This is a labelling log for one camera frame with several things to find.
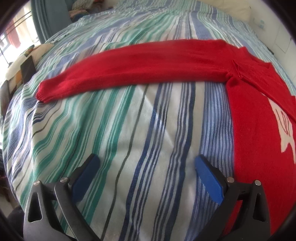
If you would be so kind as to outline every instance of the striped bedsheet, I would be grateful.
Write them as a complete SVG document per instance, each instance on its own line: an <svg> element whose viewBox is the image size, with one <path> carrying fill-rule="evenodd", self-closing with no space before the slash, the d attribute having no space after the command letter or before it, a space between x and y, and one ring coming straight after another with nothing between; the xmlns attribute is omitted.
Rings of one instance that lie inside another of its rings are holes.
<svg viewBox="0 0 296 241"><path fill-rule="evenodd" d="M23 208L34 180L57 181L95 153L101 167L78 208L102 240L192 240L198 235L217 204L196 177L195 156L202 153L225 176L233 175L233 127L223 84L128 86L49 104L35 98L41 81L90 55L172 39L224 39L246 46L272 62L296 94L248 24L196 0L122 0L55 34L37 74L10 103L3 159ZM57 214L70 233L58 208Z"/></svg>

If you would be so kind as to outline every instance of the red sweater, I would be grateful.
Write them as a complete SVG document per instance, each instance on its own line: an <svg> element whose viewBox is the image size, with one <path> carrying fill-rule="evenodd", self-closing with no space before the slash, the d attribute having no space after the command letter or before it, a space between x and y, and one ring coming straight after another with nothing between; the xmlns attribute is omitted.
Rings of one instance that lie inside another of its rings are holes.
<svg viewBox="0 0 296 241"><path fill-rule="evenodd" d="M262 182L276 231L296 201L296 99L272 64L245 47L192 39L108 50L43 81L36 97L48 103L104 88L193 80L226 82L235 179Z"/></svg>

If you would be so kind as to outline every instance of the bed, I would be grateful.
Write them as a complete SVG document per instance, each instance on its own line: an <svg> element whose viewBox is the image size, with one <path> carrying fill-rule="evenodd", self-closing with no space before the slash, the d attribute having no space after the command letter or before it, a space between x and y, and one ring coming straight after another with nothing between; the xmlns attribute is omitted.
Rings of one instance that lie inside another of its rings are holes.
<svg viewBox="0 0 296 241"><path fill-rule="evenodd" d="M43 104L41 81L76 62L122 46L172 39L223 39L246 46L291 80L251 27L206 3L122 0L52 36L54 47L10 102L3 160L25 208L32 183L54 182L90 153L101 167L78 208L102 240L192 240L217 204L196 177L199 153L233 176L233 126L225 85L166 83L86 92ZM61 211L57 215L70 234Z"/></svg>

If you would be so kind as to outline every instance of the silver pin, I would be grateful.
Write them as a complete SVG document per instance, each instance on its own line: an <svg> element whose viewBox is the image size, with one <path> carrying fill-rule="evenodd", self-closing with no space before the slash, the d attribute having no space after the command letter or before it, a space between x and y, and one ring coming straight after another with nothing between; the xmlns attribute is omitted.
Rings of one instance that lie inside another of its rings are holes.
<svg viewBox="0 0 296 241"><path fill-rule="evenodd" d="M40 184L40 181L39 180L36 180L35 182L33 182L33 185L34 186L38 186Z"/></svg>
<svg viewBox="0 0 296 241"><path fill-rule="evenodd" d="M255 181L255 184L256 184L257 186L261 186L261 182L260 182L259 180L256 180L256 181Z"/></svg>
<svg viewBox="0 0 296 241"><path fill-rule="evenodd" d="M61 179L60 179L60 182L61 183L65 183L65 182L67 182L68 181L68 177L62 177Z"/></svg>
<svg viewBox="0 0 296 241"><path fill-rule="evenodd" d="M233 183L234 182L234 178L233 177L228 177L228 178L226 178L226 180L229 183Z"/></svg>

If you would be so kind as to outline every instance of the white graphic on sweater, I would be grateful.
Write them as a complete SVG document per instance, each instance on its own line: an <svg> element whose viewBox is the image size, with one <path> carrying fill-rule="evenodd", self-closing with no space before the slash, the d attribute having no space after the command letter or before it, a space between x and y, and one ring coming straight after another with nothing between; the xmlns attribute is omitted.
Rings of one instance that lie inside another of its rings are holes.
<svg viewBox="0 0 296 241"><path fill-rule="evenodd" d="M287 149L288 144L290 143L293 151L294 164L296 164L295 141L293 138L292 123L290 122L287 114L282 110L281 107L279 107L272 100L268 100L278 123L279 134L281 136L281 152L283 153Z"/></svg>

